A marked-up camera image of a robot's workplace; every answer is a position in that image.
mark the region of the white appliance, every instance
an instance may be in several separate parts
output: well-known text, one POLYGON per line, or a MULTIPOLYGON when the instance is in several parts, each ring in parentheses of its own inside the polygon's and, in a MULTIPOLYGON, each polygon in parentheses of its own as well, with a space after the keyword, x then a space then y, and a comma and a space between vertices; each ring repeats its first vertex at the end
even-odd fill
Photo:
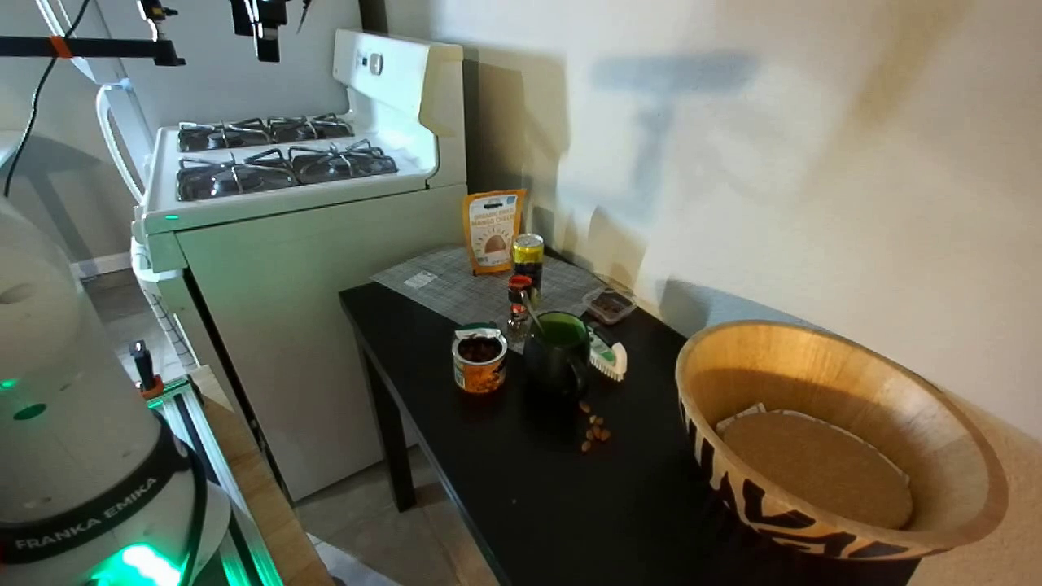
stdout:
POLYGON ((349 111, 312 127, 349 138, 255 142, 288 118, 163 127, 134 220, 144 285, 238 394, 292 502, 380 458, 340 288, 455 244, 466 192, 464 47, 341 28, 334 77, 349 111))

